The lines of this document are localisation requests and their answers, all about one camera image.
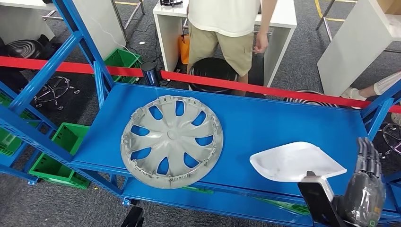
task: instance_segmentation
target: cargo shorts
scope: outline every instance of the cargo shorts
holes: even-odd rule
[[[233,67],[239,76],[246,75],[252,66],[253,33],[240,37],[229,37],[217,32],[204,31],[189,23],[190,64],[213,57],[217,44],[227,63]]]

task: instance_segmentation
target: white desk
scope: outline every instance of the white desk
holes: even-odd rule
[[[100,55],[105,59],[114,49],[125,46],[125,37],[110,0],[73,0]],[[5,44],[20,39],[49,39],[54,33],[42,19],[38,9],[57,10],[42,0],[0,0],[0,37]]]
[[[166,71],[173,71],[179,59],[178,37],[182,34],[181,18],[186,17],[188,0],[175,6],[161,6],[157,3],[153,8],[157,34]],[[256,25],[261,24],[261,16],[255,20]],[[273,34],[270,37],[269,47],[264,55],[264,85],[269,87],[279,68],[281,59],[286,52],[288,43],[296,28],[296,15],[293,0],[278,0],[270,21]]]
[[[393,41],[401,41],[401,16],[359,0],[317,63],[324,93],[340,96]]]

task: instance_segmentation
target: white plate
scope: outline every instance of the white plate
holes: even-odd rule
[[[319,147],[307,142],[289,143],[249,158],[258,173],[269,180],[300,182],[308,170],[326,178],[347,172]]]

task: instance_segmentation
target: red rope barrier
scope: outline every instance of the red rope barrier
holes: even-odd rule
[[[23,59],[23,58],[0,56],[0,66],[5,66],[5,67],[40,70],[46,63],[47,63],[46,60]],[[111,75],[142,77],[142,71],[140,69],[115,67],[115,66],[107,66],[107,69],[109,70],[109,73]],[[75,62],[63,62],[56,71],[93,74],[93,69],[89,64],[75,63]]]
[[[45,60],[35,60],[35,59],[23,59],[23,58],[13,58],[13,57],[3,57],[0,56],[0,66],[13,67],[13,68],[23,68],[23,69],[34,69],[40,70],[47,61]],[[142,72],[140,69],[124,68],[124,67],[114,67],[107,66],[111,75],[127,76],[127,77],[142,77]],[[63,62],[57,69],[58,72],[70,72],[70,73],[84,73],[93,74],[92,67],[89,64],[84,63],[74,63],[74,62]],[[354,106],[354,107],[366,107],[370,104],[369,101],[360,101],[342,97],[325,96],[318,94],[310,94],[296,91],[287,91],[278,88],[262,87],[252,84],[244,84],[234,81],[227,81],[221,79],[212,79],[206,77],[192,76],[176,72],[161,71],[161,76],[163,79],[176,80],[187,83],[195,83],[202,85],[209,85],[215,87],[224,87],[234,90],[248,91],[258,94],[264,94],[269,96],[279,96],[279,97],[290,97],[298,98],[316,102],[325,102],[330,104],[337,104],[343,106]],[[390,108],[390,112],[400,113],[401,106],[394,105]]]

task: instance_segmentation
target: robotic hand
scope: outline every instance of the robotic hand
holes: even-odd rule
[[[359,153],[344,196],[334,196],[326,178],[308,171],[298,187],[314,221],[333,227],[375,227],[385,201],[379,154],[368,138],[358,138]]]
[[[337,213],[344,221],[361,226],[377,225],[385,201],[379,153],[368,138],[358,138],[359,153],[354,174],[344,196],[339,197]]]

